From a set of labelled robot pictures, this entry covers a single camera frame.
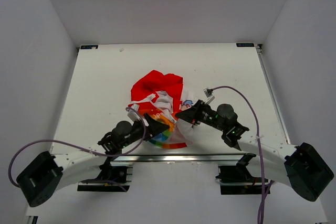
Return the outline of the colourful children's zip jacket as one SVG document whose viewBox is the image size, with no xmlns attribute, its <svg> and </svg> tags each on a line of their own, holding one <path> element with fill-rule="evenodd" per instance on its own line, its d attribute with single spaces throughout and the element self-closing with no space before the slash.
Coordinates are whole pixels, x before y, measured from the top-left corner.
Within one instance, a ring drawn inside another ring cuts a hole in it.
<svg viewBox="0 0 336 224">
<path fill-rule="evenodd" d="M 179 120 L 176 113 L 191 108 L 197 101 L 195 94 L 184 85 L 182 77 L 152 70 L 133 85 L 129 106 L 141 115 L 147 113 L 168 125 L 168 130 L 149 142 L 159 148 L 174 150 L 192 145 L 193 125 Z"/>
</svg>

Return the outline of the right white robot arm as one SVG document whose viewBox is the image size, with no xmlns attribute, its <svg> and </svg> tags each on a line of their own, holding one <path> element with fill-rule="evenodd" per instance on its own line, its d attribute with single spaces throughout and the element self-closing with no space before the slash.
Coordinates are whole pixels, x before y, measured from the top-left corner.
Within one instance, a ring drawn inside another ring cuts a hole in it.
<svg viewBox="0 0 336 224">
<path fill-rule="evenodd" d="M 316 201 L 334 179 L 333 171 L 308 143 L 297 146 L 242 138 L 249 129 L 237 121 L 238 116 L 229 104 L 221 104 L 217 110 L 212 110 L 199 100 L 189 109 L 177 113 L 176 117 L 193 125 L 204 123 L 220 130 L 226 145 L 244 152 L 235 166 L 217 176 L 224 183 L 265 178 L 291 187 L 308 201 Z"/>
</svg>

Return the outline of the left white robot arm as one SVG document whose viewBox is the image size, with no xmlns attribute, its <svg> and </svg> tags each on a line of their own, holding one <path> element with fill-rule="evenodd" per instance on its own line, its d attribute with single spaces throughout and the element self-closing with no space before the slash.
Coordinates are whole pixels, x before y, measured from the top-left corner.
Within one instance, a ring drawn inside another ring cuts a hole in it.
<svg viewBox="0 0 336 224">
<path fill-rule="evenodd" d="M 97 145 L 89 148 L 78 146 L 75 152 L 51 154 L 44 151 L 17 176 L 16 181 L 28 205 L 37 207 L 45 203 L 55 191 L 71 184 L 93 180 L 98 183 L 110 178 L 111 161 L 122 156 L 122 150 L 134 142 L 147 141 L 170 127 L 151 118 L 132 123 L 120 121 L 106 133 Z"/>
</svg>

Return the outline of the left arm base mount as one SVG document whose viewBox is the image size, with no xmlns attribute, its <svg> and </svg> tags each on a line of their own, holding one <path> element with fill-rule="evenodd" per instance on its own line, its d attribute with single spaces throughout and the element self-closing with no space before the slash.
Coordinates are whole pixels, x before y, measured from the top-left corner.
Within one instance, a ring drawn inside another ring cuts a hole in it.
<svg viewBox="0 0 336 224">
<path fill-rule="evenodd" d="M 78 183 L 77 191 L 126 193 L 129 190 L 133 175 L 131 164 L 120 164 L 113 158 L 107 158 L 99 166 L 99 172 L 96 178 Z"/>
</svg>

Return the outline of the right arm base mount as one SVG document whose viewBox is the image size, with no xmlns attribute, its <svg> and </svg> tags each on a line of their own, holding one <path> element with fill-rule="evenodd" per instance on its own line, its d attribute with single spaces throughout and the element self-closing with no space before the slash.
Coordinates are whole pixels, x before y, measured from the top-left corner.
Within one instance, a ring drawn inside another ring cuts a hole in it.
<svg viewBox="0 0 336 224">
<path fill-rule="evenodd" d="M 247 170 L 251 160 L 255 160 L 255 154 L 244 154 L 235 165 L 222 165 L 218 167 L 218 175 L 215 179 L 220 184 L 222 195 L 261 195 L 262 178 L 254 177 Z"/>
</svg>

